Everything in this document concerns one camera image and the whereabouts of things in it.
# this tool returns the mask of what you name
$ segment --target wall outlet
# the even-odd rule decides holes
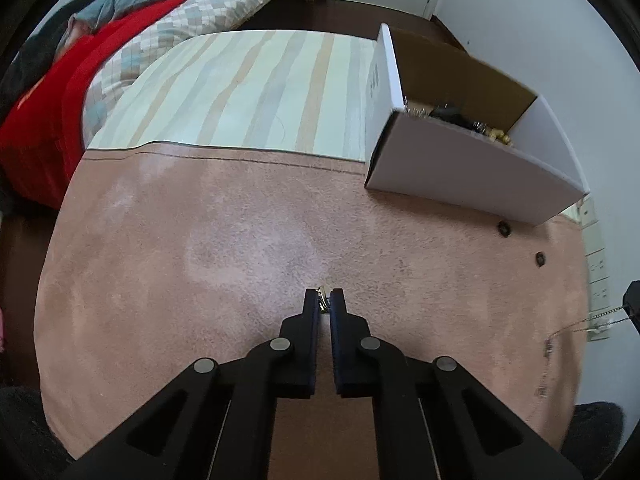
[[[578,208],[578,211],[580,213],[580,224],[582,227],[587,227],[597,221],[596,209],[593,206],[593,198],[589,197],[584,200],[582,205]]]
[[[589,310],[601,310],[609,306],[609,279],[589,285]]]
[[[604,249],[587,256],[587,269],[589,271],[589,283],[599,282],[609,277],[604,259]]]
[[[584,254],[587,256],[604,249],[604,240],[600,232],[600,223],[596,222],[582,229],[582,243],[584,244]]]

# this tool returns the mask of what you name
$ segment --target small metal object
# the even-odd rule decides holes
[[[549,359],[553,351],[554,351],[554,343],[549,338],[545,341],[545,358]]]
[[[404,111],[410,116],[418,119],[423,119],[427,117],[429,114],[425,108],[415,108],[411,104],[409,104],[409,99],[404,97]]]
[[[198,359],[193,364],[193,369],[197,371],[199,374],[208,374],[213,368],[216,367],[215,362],[207,357],[203,357],[202,359]]]
[[[291,341],[289,341],[286,337],[277,337],[276,339],[271,340],[269,346],[273,350],[283,351],[291,346]]]
[[[478,132],[479,134],[482,135],[487,135],[487,126],[486,123],[483,123],[482,121],[474,121],[473,123],[471,123],[473,126],[473,130]]]
[[[504,220],[498,222],[498,232],[505,238],[511,234],[511,226]]]
[[[328,314],[329,300],[327,299],[326,294],[324,293],[324,285],[320,285],[318,288],[316,288],[316,291],[318,292],[318,303],[320,304],[320,313]]]
[[[458,363],[453,357],[438,357],[436,366],[443,372],[452,372],[458,366]]]
[[[360,340],[360,346],[362,346],[365,350],[377,350],[380,348],[380,339],[377,337],[363,337]]]

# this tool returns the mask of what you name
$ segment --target cardboard box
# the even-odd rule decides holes
[[[404,97],[455,105],[513,146],[404,111]],[[459,49],[383,23],[369,79],[367,189],[423,196],[540,224],[588,193],[546,100]]]

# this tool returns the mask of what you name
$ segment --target white wall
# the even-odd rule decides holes
[[[640,279],[640,73],[586,0],[440,0],[435,14],[470,54],[544,94],[591,187],[611,303]],[[640,418],[640,335],[630,322],[587,344],[577,402],[609,400]]]

